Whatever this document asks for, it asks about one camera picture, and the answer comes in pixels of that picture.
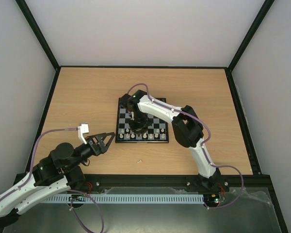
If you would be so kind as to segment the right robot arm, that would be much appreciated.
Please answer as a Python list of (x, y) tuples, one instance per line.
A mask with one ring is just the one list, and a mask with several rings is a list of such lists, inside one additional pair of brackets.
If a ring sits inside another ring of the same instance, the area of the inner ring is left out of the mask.
[(153, 115), (172, 125), (176, 141), (188, 148), (198, 167), (196, 184), (207, 191), (219, 184), (220, 170), (216, 168), (204, 145), (203, 129), (195, 111), (189, 105), (184, 108), (172, 106), (138, 90), (119, 99), (121, 107), (131, 113), (129, 127), (136, 135), (143, 135), (150, 126), (148, 115)]

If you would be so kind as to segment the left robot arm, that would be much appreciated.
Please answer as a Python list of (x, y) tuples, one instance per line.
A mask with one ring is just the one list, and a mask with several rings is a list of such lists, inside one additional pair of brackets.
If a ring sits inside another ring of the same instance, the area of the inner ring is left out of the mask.
[(38, 203), (69, 190), (81, 190), (85, 176), (80, 165), (91, 156), (104, 154), (115, 133), (100, 133), (86, 137), (78, 147), (63, 142), (48, 157), (32, 168), (9, 190), (0, 195), (0, 228), (15, 223), (21, 215)]

